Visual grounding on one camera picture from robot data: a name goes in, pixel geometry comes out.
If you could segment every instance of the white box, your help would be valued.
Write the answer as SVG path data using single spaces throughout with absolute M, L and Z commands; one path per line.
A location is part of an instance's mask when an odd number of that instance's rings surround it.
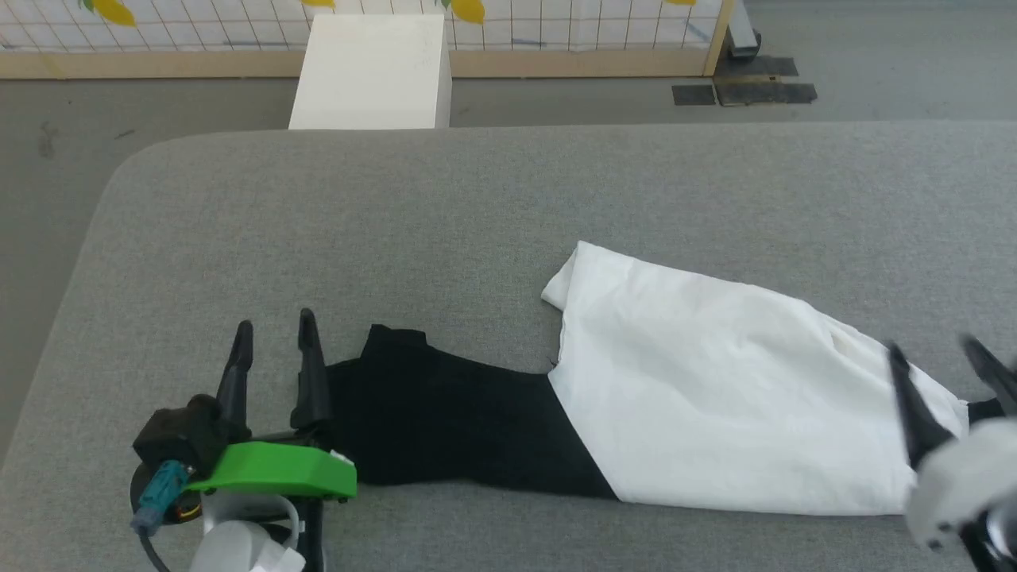
M 441 14 L 315 16 L 290 128 L 447 127 L 444 24 Z

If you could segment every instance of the white fabric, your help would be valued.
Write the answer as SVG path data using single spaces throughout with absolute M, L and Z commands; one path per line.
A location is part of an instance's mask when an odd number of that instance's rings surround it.
M 551 384 L 620 500 L 903 512 L 914 475 L 879 342 L 802 300 L 586 242 L 542 297 L 562 310 Z M 966 403 L 912 379 L 965 435 Z

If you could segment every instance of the wooden frame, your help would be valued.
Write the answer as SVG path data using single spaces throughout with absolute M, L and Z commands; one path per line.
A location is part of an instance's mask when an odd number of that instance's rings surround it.
M 711 76 L 733 0 L 723 0 L 709 50 L 450 52 L 453 77 Z M 299 77 L 303 52 L 0 53 L 0 78 Z

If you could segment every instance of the green plastic bracket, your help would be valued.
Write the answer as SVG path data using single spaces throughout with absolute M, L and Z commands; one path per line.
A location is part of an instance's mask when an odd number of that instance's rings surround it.
M 344 498 L 357 495 L 353 463 L 320 449 L 250 441 L 230 445 L 212 476 L 188 491 L 222 489 L 288 497 Z

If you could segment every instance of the black fabric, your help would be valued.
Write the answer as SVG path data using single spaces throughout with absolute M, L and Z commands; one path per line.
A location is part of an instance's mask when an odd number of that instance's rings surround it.
M 359 359 L 328 366 L 337 451 L 371 484 L 471 479 L 616 499 L 546 375 L 476 363 L 423 332 L 372 326 Z
M 1000 405 L 998 399 L 976 401 L 967 404 L 967 420 L 972 425 L 982 419 L 992 419 L 993 417 L 1003 417 L 1005 415 L 1006 413 L 1003 412 L 1003 407 Z

